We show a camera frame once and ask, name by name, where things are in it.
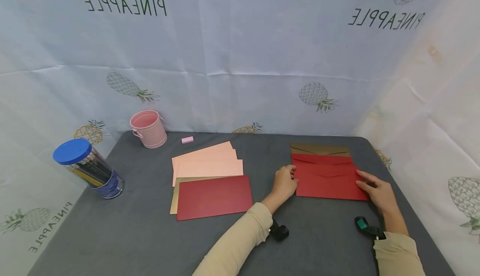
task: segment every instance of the gray tablecloth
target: gray tablecloth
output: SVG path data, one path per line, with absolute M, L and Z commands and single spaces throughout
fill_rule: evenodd
M 190 135 L 195 141 L 181 144 Z M 357 166 L 391 182 L 426 274 L 454 275 L 364 138 L 168 133 L 164 146 L 150 150 L 131 132 L 123 134 L 107 159 L 125 180 L 124 192 L 103 200 L 85 190 L 29 275 L 191 275 L 242 214 L 177 222 L 168 214 L 171 157 L 228 140 L 243 159 L 254 202 L 270 191 L 275 171 L 291 163 L 290 142 L 348 146 Z M 370 202 L 293 196 L 274 216 L 290 229 L 290 237 L 281 243 L 268 238 L 256 247 L 240 275 L 377 275 L 373 242 L 357 231 L 356 216 L 381 224 Z

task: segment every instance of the gold envelope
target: gold envelope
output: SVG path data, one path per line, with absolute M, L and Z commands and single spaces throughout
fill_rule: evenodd
M 224 178 L 230 176 L 220 176 L 220 177 L 184 177 L 184 178 L 177 178 L 175 182 L 175 187 L 173 188 L 173 197 L 172 197 L 172 204 L 170 206 L 170 214 L 176 215 L 177 208 L 179 205 L 179 191 L 180 191 L 180 182 L 195 182 L 197 180 L 206 180 L 206 179 L 213 179 L 213 178 Z
M 300 154 L 350 156 L 348 148 L 344 146 L 326 146 L 305 143 L 290 143 L 290 152 Z

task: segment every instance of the hand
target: hand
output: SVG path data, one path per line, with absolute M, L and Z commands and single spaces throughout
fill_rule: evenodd
M 275 172 L 272 195 L 278 196 L 281 200 L 287 201 L 297 189 L 298 179 L 293 178 L 294 165 L 283 166 Z
M 357 185 L 370 195 L 370 199 L 372 199 L 382 216 L 400 213 L 392 186 L 388 182 L 380 180 L 367 172 L 357 170 L 357 174 L 365 179 L 365 182 L 356 181 Z
M 262 200 L 272 215 L 297 189 L 299 180 L 293 178 L 296 168 L 294 165 L 283 166 L 275 173 L 272 191 Z

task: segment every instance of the pink envelope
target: pink envelope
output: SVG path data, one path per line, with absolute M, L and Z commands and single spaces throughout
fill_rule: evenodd
M 196 157 L 199 156 L 200 154 L 205 154 L 205 153 L 221 153 L 227 150 L 233 150 L 232 144 L 230 141 L 221 143 L 221 144 L 216 144 L 214 146 L 206 147 L 197 151 L 193 151 L 190 153 L 182 154 L 179 156 L 172 157 L 172 166 L 175 168 L 175 162 L 177 160 L 196 160 Z
M 177 178 L 181 177 L 217 177 L 243 175 L 243 160 L 196 160 L 179 163 L 177 177 L 173 179 L 173 186 Z
M 192 161 L 201 162 L 205 160 L 236 160 L 236 159 L 237 159 L 237 151 L 235 149 L 230 149 L 230 150 L 227 149 L 222 152 L 213 151 L 213 152 L 199 153 L 199 154 L 196 154 L 195 157 L 191 157 L 191 159 L 177 159 L 173 164 L 172 187 L 175 187 L 175 179 L 177 178 L 179 165 L 181 162 L 192 162 Z

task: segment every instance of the beige sleeve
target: beige sleeve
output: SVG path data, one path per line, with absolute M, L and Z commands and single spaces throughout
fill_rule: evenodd
M 415 241 L 400 233 L 385 232 L 385 236 L 373 245 L 379 276 L 425 276 Z
M 255 203 L 203 258 L 193 276 L 234 276 L 252 249 L 265 241 L 272 215 L 262 203 Z

